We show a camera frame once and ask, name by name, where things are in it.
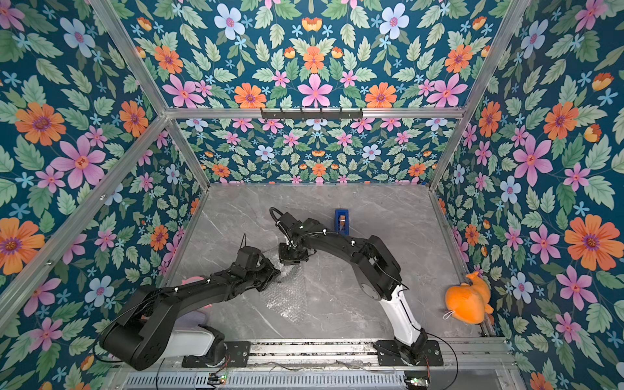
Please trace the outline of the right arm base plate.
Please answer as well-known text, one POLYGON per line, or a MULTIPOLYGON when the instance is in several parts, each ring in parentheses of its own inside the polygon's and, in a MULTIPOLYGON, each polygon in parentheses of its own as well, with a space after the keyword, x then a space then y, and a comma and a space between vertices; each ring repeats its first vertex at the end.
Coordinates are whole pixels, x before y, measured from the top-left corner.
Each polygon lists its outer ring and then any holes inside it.
POLYGON ((382 367, 442 367, 444 359, 437 341, 428 341, 414 362, 406 360, 409 347, 395 340, 379 340, 373 343, 377 352, 378 364, 382 367))

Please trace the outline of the blue tape dispenser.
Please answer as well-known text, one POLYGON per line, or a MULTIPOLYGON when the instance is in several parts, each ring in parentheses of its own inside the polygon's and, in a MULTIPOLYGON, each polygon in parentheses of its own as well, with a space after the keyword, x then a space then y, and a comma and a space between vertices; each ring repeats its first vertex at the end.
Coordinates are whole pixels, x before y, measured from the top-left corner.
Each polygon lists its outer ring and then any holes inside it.
POLYGON ((349 235, 349 211, 336 209, 334 214, 334 229, 341 235, 349 235))

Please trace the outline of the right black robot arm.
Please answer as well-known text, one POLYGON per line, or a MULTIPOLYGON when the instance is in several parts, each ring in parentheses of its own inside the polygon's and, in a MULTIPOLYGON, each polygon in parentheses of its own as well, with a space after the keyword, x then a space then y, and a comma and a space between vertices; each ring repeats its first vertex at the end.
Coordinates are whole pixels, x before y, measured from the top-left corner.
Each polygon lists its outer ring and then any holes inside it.
POLYGON ((388 317, 401 360, 414 365, 424 359, 428 334, 405 297, 408 288, 401 278, 401 266, 381 238, 346 236, 316 219, 300 221, 275 207, 269 214, 285 237, 278 250, 282 264, 304 263, 318 252, 349 263, 362 292, 379 302, 388 317))

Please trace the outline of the clear bubble wrap sheet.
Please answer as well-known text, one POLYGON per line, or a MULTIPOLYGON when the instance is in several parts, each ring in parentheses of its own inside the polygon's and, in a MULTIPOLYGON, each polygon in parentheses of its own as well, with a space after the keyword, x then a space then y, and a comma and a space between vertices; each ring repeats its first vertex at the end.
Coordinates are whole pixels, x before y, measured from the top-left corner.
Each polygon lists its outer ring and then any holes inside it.
POLYGON ((291 323, 301 323, 308 314, 304 266, 284 265, 276 253, 269 259, 280 273, 260 292, 260 297, 268 309, 291 323))

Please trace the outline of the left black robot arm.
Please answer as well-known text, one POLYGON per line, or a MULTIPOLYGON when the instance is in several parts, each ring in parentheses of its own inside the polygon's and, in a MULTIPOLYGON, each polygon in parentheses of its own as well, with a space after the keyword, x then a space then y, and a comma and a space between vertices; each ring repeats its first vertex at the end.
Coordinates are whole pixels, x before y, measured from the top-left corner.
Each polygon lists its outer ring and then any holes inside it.
POLYGON ((206 278, 158 289, 141 287, 98 343, 138 371, 169 357, 193 357, 209 367, 218 366, 226 360, 224 334, 205 324, 180 325, 178 320, 252 289, 263 292, 279 275, 261 250, 242 247, 229 268, 206 278))

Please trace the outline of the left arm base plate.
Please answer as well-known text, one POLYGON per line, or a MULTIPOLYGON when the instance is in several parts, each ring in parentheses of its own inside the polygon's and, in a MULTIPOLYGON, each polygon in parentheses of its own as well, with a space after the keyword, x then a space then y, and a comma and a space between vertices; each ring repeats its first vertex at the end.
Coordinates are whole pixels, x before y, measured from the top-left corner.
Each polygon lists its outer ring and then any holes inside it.
POLYGON ((218 341, 206 355, 184 357, 181 365, 183 368, 246 367, 250 349, 249 341, 218 341))

